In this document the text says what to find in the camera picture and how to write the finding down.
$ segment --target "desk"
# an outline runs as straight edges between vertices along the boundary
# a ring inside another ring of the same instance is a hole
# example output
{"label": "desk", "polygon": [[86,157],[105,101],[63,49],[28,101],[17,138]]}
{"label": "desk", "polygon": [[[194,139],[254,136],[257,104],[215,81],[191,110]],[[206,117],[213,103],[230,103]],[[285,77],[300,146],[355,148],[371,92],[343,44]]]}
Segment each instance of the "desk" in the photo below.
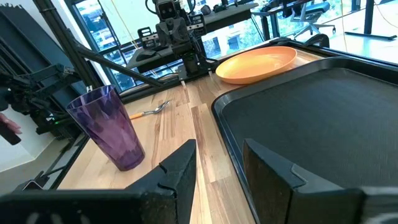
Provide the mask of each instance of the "desk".
{"label": "desk", "polygon": [[[246,19],[250,19],[251,18],[250,9],[255,8],[257,6],[258,6],[257,3],[248,3],[248,4],[239,5],[238,7],[231,6],[227,10],[217,13],[212,11],[209,15],[204,17],[207,33],[235,24],[237,22],[245,21]],[[167,49],[160,50],[158,52],[161,54],[162,58],[159,55],[155,55],[151,58],[137,62],[136,58],[138,54],[143,50],[144,49],[141,49],[140,51],[140,49],[138,49],[134,53],[130,61],[127,63],[126,68],[133,69],[136,67],[141,67],[139,68],[139,70],[142,69],[142,71],[148,71],[153,68],[162,66],[166,63],[170,63],[177,60],[177,58],[173,54],[171,47],[169,47]]]}
{"label": "desk", "polygon": [[[292,67],[318,59],[319,56],[298,50]],[[143,162],[133,170],[120,172],[89,140],[59,189],[123,189],[147,174],[186,140],[196,139],[197,181],[191,223],[254,223],[210,111],[217,96],[238,87],[222,82],[216,75],[206,76],[187,83],[186,90],[177,86],[126,104],[127,112],[134,114],[171,100],[163,112],[132,121],[146,153]]]}
{"label": "desk", "polygon": [[[291,3],[288,3],[287,8],[291,9],[294,6],[305,4],[310,1],[312,1],[312,0],[297,0],[297,1],[294,1]],[[284,10],[283,6],[278,6],[278,7],[268,10],[267,12],[261,12],[258,9],[252,11],[253,15],[261,16],[262,33],[264,34],[264,40],[269,40],[271,38],[270,33],[269,33],[269,25],[268,25],[267,16],[269,16],[271,19],[271,28],[272,28],[272,35],[273,35],[272,38],[280,37],[278,18],[276,16],[276,14],[278,12],[282,12],[283,10]]]}

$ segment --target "purple plastic cup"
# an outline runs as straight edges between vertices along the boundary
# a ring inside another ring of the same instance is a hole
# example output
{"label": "purple plastic cup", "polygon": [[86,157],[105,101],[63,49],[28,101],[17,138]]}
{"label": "purple plastic cup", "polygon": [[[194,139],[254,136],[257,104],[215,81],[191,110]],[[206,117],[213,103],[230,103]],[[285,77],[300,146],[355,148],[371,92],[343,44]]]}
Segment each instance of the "purple plastic cup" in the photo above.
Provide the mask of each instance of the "purple plastic cup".
{"label": "purple plastic cup", "polygon": [[132,169],[144,159],[144,150],[114,85],[79,96],[67,111],[120,171]]}

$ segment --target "black tray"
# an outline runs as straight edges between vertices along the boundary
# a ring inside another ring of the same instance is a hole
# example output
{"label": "black tray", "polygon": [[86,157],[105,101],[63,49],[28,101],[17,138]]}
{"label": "black tray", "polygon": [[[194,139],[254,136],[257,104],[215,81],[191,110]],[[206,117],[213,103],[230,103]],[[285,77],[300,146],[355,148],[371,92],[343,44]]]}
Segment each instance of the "black tray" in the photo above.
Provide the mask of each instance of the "black tray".
{"label": "black tray", "polygon": [[217,125],[243,186],[250,138],[342,189],[398,186],[398,69],[326,58],[218,97]]}

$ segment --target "white wall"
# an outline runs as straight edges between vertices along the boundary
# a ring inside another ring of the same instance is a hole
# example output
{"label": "white wall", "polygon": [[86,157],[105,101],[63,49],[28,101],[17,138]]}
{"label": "white wall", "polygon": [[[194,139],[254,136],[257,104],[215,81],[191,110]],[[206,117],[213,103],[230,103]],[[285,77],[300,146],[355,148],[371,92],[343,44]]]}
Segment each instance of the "white wall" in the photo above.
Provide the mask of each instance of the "white wall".
{"label": "white wall", "polygon": [[[52,0],[52,2],[65,25],[71,29],[76,40],[90,48],[64,0]],[[6,3],[14,6],[21,5],[37,21],[43,30],[46,31],[59,45],[57,39],[50,30],[50,27],[36,8],[33,0],[0,0],[0,4]],[[110,84],[101,66],[96,63],[94,64],[94,67],[103,79],[104,83]],[[12,146],[3,138],[0,138],[0,172],[35,159],[54,140],[54,137],[50,133],[41,135],[36,134],[35,130],[37,125],[33,122],[30,116],[24,116],[10,108],[2,113],[21,126],[22,134],[20,135],[20,138],[22,141],[19,144]]]}

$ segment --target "office chair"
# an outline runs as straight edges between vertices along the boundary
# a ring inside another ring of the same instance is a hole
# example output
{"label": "office chair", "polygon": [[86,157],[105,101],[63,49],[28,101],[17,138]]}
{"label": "office chair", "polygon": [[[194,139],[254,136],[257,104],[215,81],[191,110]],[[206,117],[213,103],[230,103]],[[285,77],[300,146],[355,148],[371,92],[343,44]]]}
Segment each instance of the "office chair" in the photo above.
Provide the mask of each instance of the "office chair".
{"label": "office chair", "polygon": [[294,35],[294,39],[308,30],[310,31],[311,35],[313,32],[320,34],[319,28],[321,27],[333,27],[333,33],[335,33],[335,25],[315,24],[319,17],[323,13],[327,12],[329,8],[330,4],[326,1],[318,4],[314,4],[314,1],[312,1],[311,5],[309,6],[307,6],[307,4],[303,4],[300,14],[296,13],[297,10],[293,10],[293,16],[290,20],[291,22],[308,22],[307,26],[301,28],[299,32]]}

